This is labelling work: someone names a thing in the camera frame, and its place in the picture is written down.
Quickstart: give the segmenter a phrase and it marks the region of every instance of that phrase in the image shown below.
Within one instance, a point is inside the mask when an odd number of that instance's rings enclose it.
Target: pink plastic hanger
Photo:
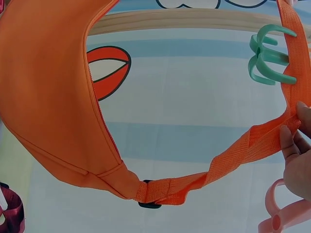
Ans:
[[[279,209],[275,200],[275,189],[284,185],[280,179],[268,189],[265,198],[265,206],[271,218],[258,225],[259,233],[281,233],[284,229],[311,219],[311,202],[300,200],[283,209]]]

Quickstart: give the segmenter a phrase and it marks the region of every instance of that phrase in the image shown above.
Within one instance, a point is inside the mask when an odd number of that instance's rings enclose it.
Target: folded strap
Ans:
[[[277,5],[282,25],[297,33],[297,37],[285,35],[290,64],[284,74],[297,78],[295,85],[281,84],[287,106],[285,112],[277,119],[251,127],[230,148],[212,160],[208,172],[151,181],[148,184],[141,182],[135,200],[143,203],[180,205],[185,202],[189,191],[218,180],[241,164],[257,161],[280,151],[281,125],[287,125],[293,134],[297,131],[300,125],[295,109],[297,102],[303,101],[311,106],[309,49],[297,13],[285,0],[277,0]]]

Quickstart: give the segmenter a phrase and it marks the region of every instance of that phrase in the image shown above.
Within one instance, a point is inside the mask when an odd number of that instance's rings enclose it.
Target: black plastic buckle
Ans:
[[[149,183],[151,180],[144,180],[145,183]],[[150,203],[141,203],[141,202],[138,202],[138,205],[140,207],[143,207],[143,208],[147,208],[147,209],[158,209],[160,208],[162,205],[159,205],[159,204],[155,204],[155,202],[150,202]]]
[[[0,186],[3,188],[7,188],[7,189],[10,188],[6,183],[2,183],[2,182],[0,182]]]

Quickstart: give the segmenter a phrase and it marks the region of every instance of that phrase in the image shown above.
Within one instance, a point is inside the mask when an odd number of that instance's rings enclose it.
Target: green hanger clip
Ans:
[[[257,35],[252,35],[249,43],[252,51],[256,54],[248,62],[249,75],[254,81],[266,85],[275,85],[276,82],[295,84],[296,78],[275,72],[266,65],[266,62],[271,62],[283,66],[287,66],[289,64],[288,55],[279,51],[269,49],[262,45],[263,43],[266,43],[268,45],[277,45],[277,40],[266,36],[270,31],[278,31],[292,35],[294,37],[297,36],[295,32],[282,26],[274,24],[263,26],[259,30]],[[255,66],[265,78],[254,74]]]

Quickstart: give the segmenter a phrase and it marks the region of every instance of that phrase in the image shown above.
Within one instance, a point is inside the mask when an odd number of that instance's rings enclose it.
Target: orange fabric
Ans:
[[[295,105],[311,105],[311,66],[306,36],[295,11],[278,0],[295,85],[282,84],[282,116],[253,126],[215,157],[209,172],[148,184],[123,163],[103,121],[86,56],[86,36],[117,0],[13,0],[0,20],[0,115],[7,128],[53,176],[124,199],[179,205],[241,164],[280,151],[279,128],[294,133]]]

